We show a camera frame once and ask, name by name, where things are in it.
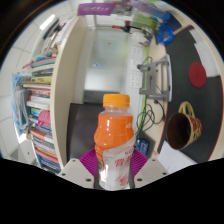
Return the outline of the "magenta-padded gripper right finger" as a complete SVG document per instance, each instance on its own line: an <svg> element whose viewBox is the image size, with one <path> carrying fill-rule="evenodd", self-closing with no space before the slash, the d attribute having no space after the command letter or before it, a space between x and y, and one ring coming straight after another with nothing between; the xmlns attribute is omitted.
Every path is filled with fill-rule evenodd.
<svg viewBox="0 0 224 224"><path fill-rule="evenodd" d="M150 159L137 149L133 151L129 173L131 189L144 187L168 174L169 172L157 159Z"/></svg>

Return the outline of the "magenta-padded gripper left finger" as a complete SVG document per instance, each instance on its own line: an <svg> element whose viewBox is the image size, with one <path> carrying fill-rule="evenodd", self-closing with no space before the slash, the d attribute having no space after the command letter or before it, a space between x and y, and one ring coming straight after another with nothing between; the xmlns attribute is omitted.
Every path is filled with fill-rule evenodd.
<svg viewBox="0 0 224 224"><path fill-rule="evenodd" d="M99 186L97 175L97 158L94 149L89 150L79 159L70 159L58 174L67 181L89 189L96 189Z"/></svg>

